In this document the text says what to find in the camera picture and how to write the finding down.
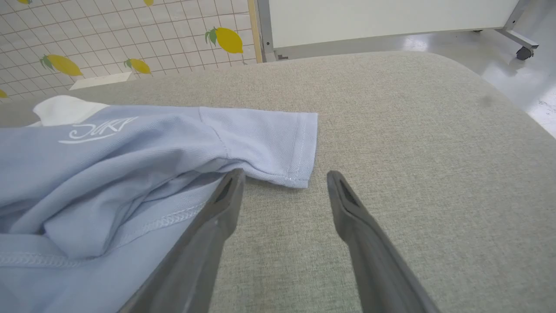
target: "grid pattern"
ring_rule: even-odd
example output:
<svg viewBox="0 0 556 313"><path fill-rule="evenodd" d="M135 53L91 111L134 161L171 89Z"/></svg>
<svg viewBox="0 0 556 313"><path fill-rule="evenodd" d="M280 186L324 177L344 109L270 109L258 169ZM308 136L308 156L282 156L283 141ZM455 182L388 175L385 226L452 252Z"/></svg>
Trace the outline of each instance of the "grid pattern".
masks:
<svg viewBox="0 0 556 313"><path fill-rule="evenodd" d="M213 27L235 31L243 53L205 42ZM90 77L133 72L137 79L256 63L247 0L0 0L2 102L55 95ZM83 76L44 68L65 56ZM125 67L128 58L151 74Z"/></svg>

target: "gray fabric surface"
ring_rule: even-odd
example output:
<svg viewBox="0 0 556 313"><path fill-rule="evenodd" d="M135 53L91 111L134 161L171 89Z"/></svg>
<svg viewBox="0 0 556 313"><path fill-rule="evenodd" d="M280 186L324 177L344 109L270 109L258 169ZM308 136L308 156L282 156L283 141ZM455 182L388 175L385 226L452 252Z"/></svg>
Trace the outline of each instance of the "gray fabric surface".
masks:
<svg viewBox="0 0 556 313"><path fill-rule="evenodd" d="M556 140L454 61L365 53L68 94L319 113L309 189L248 181L212 312L360 311L332 223L330 169L346 176L441 311L556 311ZM2 105L0 125L35 121L23 112L39 100Z"/></svg>

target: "light blue shirt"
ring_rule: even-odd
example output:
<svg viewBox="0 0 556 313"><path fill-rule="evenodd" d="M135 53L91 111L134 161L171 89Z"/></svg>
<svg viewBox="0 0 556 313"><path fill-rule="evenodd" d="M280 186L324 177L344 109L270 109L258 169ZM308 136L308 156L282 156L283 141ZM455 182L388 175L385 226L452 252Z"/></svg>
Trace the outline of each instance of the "light blue shirt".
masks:
<svg viewBox="0 0 556 313"><path fill-rule="evenodd" d="M221 173L306 188L317 115L109 106L73 125L0 129L0 307L115 312Z"/></svg>

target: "caster wheel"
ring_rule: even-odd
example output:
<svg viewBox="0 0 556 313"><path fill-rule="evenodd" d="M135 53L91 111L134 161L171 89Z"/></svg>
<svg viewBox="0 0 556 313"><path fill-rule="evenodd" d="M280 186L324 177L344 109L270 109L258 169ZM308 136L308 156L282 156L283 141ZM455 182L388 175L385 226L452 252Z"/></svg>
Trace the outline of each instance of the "caster wheel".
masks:
<svg viewBox="0 0 556 313"><path fill-rule="evenodd" d="M521 47L521 49L516 52L515 56L518 58L518 60L527 60L528 58L533 56L533 50Z"/></svg>

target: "whiteboard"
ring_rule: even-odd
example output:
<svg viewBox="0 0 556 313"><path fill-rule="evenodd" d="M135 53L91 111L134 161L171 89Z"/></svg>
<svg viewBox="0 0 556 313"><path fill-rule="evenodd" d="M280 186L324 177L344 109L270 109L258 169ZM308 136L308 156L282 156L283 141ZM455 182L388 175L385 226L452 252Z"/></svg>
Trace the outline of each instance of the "whiteboard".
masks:
<svg viewBox="0 0 556 313"><path fill-rule="evenodd" d="M269 0L274 48L502 28L519 0Z"/></svg>

